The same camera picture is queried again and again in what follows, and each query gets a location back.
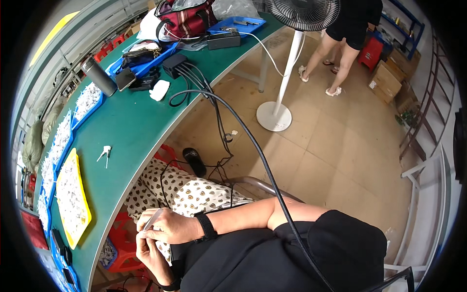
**smartphone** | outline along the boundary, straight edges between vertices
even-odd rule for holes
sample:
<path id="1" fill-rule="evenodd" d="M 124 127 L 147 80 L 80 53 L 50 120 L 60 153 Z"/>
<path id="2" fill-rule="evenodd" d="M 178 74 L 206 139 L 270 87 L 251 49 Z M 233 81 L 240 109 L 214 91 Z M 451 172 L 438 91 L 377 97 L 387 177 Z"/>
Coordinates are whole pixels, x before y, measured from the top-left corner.
<path id="1" fill-rule="evenodd" d="M 131 72 L 130 67 L 123 69 L 122 72 L 115 76 L 115 83 L 117 83 L 117 87 L 120 92 L 125 90 L 125 88 L 130 86 L 135 81 L 136 76 L 133 72 Z"/>

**white slipper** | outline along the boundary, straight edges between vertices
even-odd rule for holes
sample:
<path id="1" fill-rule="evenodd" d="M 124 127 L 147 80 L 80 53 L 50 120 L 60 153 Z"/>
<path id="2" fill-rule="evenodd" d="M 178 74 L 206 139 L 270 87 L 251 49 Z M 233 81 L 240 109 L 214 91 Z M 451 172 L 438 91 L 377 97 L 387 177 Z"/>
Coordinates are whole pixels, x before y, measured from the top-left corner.
<path id="1" fill-rule="evenodd" d="M 302 73 L 303 73 L 305 70 L 306 70 L 306 67 L 300 66 L 300 68 L 298 69 L 298 74 L 300 75 L 300 79 L 301 79 L 303 82 L 306 83 L 306 82 L 308 82 L 308 79 L 309 79 L 309 78 L 304 79 L 304 78 L 302 77 Z"/>
<path id="2" fill-rule="evenodd" d="M 326 93 L 327 95 L 329 95 L 329 96 L 337 96 L 337 95 L 339 95 L 339 94 L 342 92 L 342 88 L 340 88 L 340 87 L 337 87 L 337 88 L 336 88 L 336 92 L 334 92 L 334 93 L 329 93 L 329 91 L 328 91 L 329 89 L 330 89 L 330 88 L 326 89 L 326 91 L 325 91 L 325 93 Z"/>

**white cable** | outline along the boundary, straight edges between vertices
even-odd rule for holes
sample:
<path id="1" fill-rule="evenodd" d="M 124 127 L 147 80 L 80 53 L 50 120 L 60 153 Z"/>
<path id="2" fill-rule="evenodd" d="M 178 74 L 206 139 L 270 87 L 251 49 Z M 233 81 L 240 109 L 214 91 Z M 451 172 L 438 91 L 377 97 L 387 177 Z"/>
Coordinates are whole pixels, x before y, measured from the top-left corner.
<path id="1" fill-rule="evenodd" d="M 279 73 L 279 75 L 281 75 L 282 77 L 287 76 L 287 75 L 283 75 L 283 74 L 279 71 L 279 69 L 277 68 L 276 63 L 274 62 L 274 59 L 272 58 L 272 56 L 271 56 L 271 54 L 269 53 L 268 49 L 266 49 L 266 46 L 264 46 L 264 44 L 261 42 L 261 40 L 260 40 L 257 36 L 255 36 L 255 35 L 253 35 L 253 34 L 250 34 L 250 33 L 248 33 L 248 32 L 238 32 L 238 33 L 239 33 L 239 34 L 244 34 L 244 35 L 250 35 L 250 36 L 255 37 L 255 39 L 257 39 L 257 40 L 259 41 L 259 43 L 261 44 L 261 46 L 263 46 L 263 48 L 266 50 L 266 53 L 268 54 L 269 58 L 271 59 L 272 64 L 274 65 L 274 68 L 276 69 L 277 73 Z M 295 61 L 293 62 L 292 67 L 295 65 L 295 63 L 296 63 L 297 60 L 298 60 L 298 57 L 300 57 L 300 54 L 302 53 L 303 44 L 305 44 L 305 35 L 303 35 L 303 40 L 302 40 L 302 45 L 300 46 L 300 51 L 298 52 L 297 58 L 296 58 Z"/>

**fan base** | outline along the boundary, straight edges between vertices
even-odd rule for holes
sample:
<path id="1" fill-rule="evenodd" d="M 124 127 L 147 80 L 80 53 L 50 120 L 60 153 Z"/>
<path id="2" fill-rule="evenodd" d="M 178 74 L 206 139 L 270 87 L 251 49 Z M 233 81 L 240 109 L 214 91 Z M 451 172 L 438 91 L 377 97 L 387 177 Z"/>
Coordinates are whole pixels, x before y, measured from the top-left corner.
<path id="1" fill-rule="evenodd" d="M 275 101 L 268 101 L 260 105 L 256 111 L 256 119 L 263 128 L 269 131 L 284 131 L 292 123 L 292 113 L 285 105 L 281 104 L 279 112 L 274 116 L 272 112 L 275 106 Z"/>

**hand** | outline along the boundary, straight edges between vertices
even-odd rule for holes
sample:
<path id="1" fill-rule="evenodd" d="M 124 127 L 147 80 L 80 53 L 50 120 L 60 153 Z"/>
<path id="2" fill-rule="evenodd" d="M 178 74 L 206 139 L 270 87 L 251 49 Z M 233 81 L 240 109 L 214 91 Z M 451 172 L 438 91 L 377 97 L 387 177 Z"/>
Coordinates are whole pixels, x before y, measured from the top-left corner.
<path id="1" fill-rule="evenodd" d="M 168 208 L 163 208 L 162 214 L 154 222 L 154 230 L 142 232 L 146 222 L 157 210 L 147 209 L 141 214 L 136 226 L 141 238 L 180 244 L 201 238 L 204 235 L 198 219 L 179 215 Z"/>
<path id="2" fill-rule="evenodd" d="M 156 241 L 143 238 L 141 232 L 136 235 L 136 257 L 151 271 L 165 262 L 164 256 L 157 249 Z"/>

